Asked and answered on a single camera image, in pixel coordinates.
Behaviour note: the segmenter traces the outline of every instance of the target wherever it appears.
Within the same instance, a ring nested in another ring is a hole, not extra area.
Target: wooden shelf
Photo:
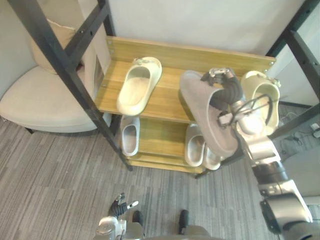
[[[129,158],[129,163],[137,167],[165,169],[186,173],[199,174],[203,172],[202,167],[192,167],[185,163],[184,160],[174,157],[156,156],[151,154],[138,154]]]
[[[95,99],[95,104],[100,111],[121,114],[117,109],[117,98],[130,66],[130,62],[111,62]],[[147,106],[140,114],[141,117],[181,123],[194,121],[179,91],[180,75],[184,71],[178,68],[163,68],[161,79],[152,92]]]
[[[251,70],[265,72],[276,61],[268,56],[121,37],[108,36],[107,44],[111,62],[95,98],[101,112],[121,114],[117,98],[135,58],[152,56],[162,64],[161,78],[140,114],[138,154],[129,157],[129,163],[193,174],[202,173],[204,168],[191,167],[184,160],[187,126],[195,120],[179,90],[181,74],[228,67],[242,77]]]
[[[212,67],[230,67],[242,76],[250,70],[263,72],[275,61],[268,56],[121,37],[108,37],[107,43],[112,61],[95,99],[98,109],[120,114],[116,102],[131,62],[134,58],[153,56],[162,64],[162,76],[140,116],[181,123],[194,121],[179,91],[180,76],[186,70],[203,73]]]
[[[139,153],[184,159],[187,127],[179,122],[140,118]]]

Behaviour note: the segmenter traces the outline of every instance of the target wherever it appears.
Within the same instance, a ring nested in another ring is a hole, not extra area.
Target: wall
[[[315,58],[320,62],[320,5],[318,5],[298,30]],[[267,73],[280,80],[280,95],[283,101],[316,105],[319,100],[297,60],[286,45],[277,56],[277,61]]]
[[[36,65],[28,33],[6,0],[0,0],[0,99],[25,72]]]
[[[265,55],[302,0],[109,0],[119,37]]]

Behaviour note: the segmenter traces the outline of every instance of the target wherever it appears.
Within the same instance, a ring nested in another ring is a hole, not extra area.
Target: slipper
[[[238,141],[230,126],[219,126],[221,111],[210,105],[212,96],[221,88],[210,86],[201,77],[196,71],[186,71],[180,77],[180,91],[208,147],[217,156],[229,157],[237,150]]]
[[[116,107],[128,116],[140,114],[162,74],[162,65],[151,56],[136,58],[125,76]]]
[[[184,158],[187,164],[197,167],[202,164],[205,140],[197,124],[191,123],[186,129]]]
[[[204,146],[203,162],[202,165],[210,170],[217,170],[220,168],[223,157],[215,155],[210,148]]]
[[[125,156],[136,155],[139,148],[140,119],[123,115],[120,122],[122,152]]]
[[[279,124],[278,104],[280,98],[279,87],[281,86],[275,78],[269,78],[259,71],[249,71],[241,79],[241,86],[246,100],[251,100],[269,94],[273,103],[272,113],[268,124],[266,125],[266,134],[272,134]],[[257,112],[265,120],[268,115],[268,98],[264,97],[256,101],[254,109],[261,107]]]

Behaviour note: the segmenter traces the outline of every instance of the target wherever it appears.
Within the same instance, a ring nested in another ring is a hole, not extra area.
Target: metal bar
[[[279,105],[285,105],[285,106],[291,106],[291,107],[297,107],[297,108],[303,108],[303,109],[308,109],[312,107],[311,105],[288,102],[288,101],[279,101]]]
[[[104,5],[100,8],[97,5],[65,47],[65,52],[70,57],[74,67],[79,64],[87,47],[107,16],[107,6]]]
[[[25,127],[25,129],[30,133],[30,134],[33,134],[35,131],[34,130],[32,130],[31,128],[27,128],[27,127]]]
[[[306,121],[310,120],[311,118],[317,116],[320,113],[320,103],[310,107],[308,110],[303,112],[301,115],[295,117],[285,125],[279,127],[275,130],[269,138],[274,140],[284,134],[289,133],[290,131],[294,130],[295,128],[299,127],[301,124],[305,123]]]
[[[244,152],[241,148],[241,143],[238,140],[238,148],[236,149],[236,151],[234,152],[234,154],[232,156],[227,157],[225,160],[223,160],[221,162],[221,167],[233,164],[234,162],[241,160],[244,158]]]
[[[211,172],[213,172],[213,171],[211,171],[211,170],[209,170],[209,169],[205,169],[203,172],[201,172],[201,173],[198,173],[197,175],[195,175],[195,179],[199,179],[199,178],[202,178],[202,177],[204,177],[205,175],[207,175],[208,173],[211,173]]]
[[[296,31],[287,31],[285,41],[302,68],[313,91],[320,99],[320,65],[307,44]]]
[[[88,94],[66,52],[59,44],[37,0],[8,0],[8,2],[75,99],[110,143],[128,170],[132,171],[132,166],[128,164],[122,154],[115,137]]]
[[[121,122],[121,117],[122,117],[122,115],[112,114],[112,120],[111,120],[111,124],[110,124],[109,128],[114,136],[116,135],[117,130],[119,128],[119,125]]]
[[[108,36],[115,36],[116,31],[114,27],[114,22],[112,20],[112,15],[111,15],[111,10],[110,10],[110,5],[109,5],[109,0],[97,0],[98,5],[102,9],[104,6],[107,8],[108,16],[104,19],[103,25],[105,32]]]
[[[278,39],[275,41],[275,43],[272,45],[270,50],[267,52],[267,56],[270,57],[276,57],[279,52],[284,48],[286,45],[286,41],[284,39],[284,34],[287,31],[297,31],[300,26],[304,23],[304,21],[308,18],[310,13],[316,8],[320,0],[306,0],[301,5],[299,10],[296,12],[296,14],[293,16],[292,20],[289,22],[289,24],[286,26],[286,28],[283,30],[283,32],[280,34]]]

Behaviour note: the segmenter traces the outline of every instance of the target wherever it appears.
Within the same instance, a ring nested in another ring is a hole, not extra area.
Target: striped carpet
[[[0,121],[1,240],[90,240],[121,192],[139,201],[148,237],[176,234],[179,213],[188,209],[190,224],[213,237],[278,239],[265,225],[246,160],[198,180],[168,170],[129,172],[97,131],[30,134]]]

